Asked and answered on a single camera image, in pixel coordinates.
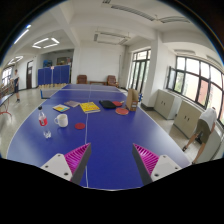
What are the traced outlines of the pink black gripper left finger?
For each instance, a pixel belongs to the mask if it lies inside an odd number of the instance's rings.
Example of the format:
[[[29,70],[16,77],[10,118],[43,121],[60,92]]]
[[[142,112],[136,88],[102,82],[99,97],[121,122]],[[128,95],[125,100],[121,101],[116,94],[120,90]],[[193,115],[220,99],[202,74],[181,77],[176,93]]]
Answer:
[[[77,185],[80,184],[91,155],[91,144],[82,145],[67,154],[57,153],[41,168]]]

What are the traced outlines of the pink black gripper right finger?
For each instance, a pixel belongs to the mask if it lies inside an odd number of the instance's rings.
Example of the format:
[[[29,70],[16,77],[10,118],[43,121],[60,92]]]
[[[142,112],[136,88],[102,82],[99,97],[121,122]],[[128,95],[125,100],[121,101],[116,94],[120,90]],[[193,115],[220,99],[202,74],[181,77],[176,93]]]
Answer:
[[[181,170],[181,167],[167,155],[158,156],[137,144],[133,144],[132,154],[144,185]]]

